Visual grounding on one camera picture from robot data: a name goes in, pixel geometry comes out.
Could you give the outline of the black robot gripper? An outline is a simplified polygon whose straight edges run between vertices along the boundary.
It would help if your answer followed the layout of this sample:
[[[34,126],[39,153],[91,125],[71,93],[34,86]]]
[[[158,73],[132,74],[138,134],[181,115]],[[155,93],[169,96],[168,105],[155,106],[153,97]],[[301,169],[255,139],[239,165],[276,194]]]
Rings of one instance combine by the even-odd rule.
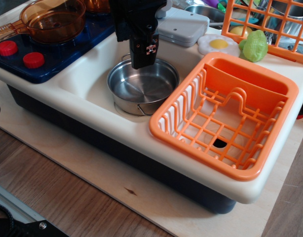
[[[111,0],[110,10],[118,42],[129,40],[131,66],[140,69],[153,65],[159,46],[156,13],[165,0]]]

